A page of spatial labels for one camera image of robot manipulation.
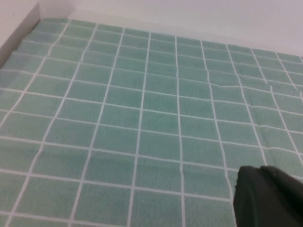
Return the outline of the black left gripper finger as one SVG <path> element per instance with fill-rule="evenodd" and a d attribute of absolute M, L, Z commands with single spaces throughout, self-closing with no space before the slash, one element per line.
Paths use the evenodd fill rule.
<path fill-rule="evenodd" d="M 301 227 L 303 183 L 274 166 L 241 166 L 233 208 L 239 227 Z"/>

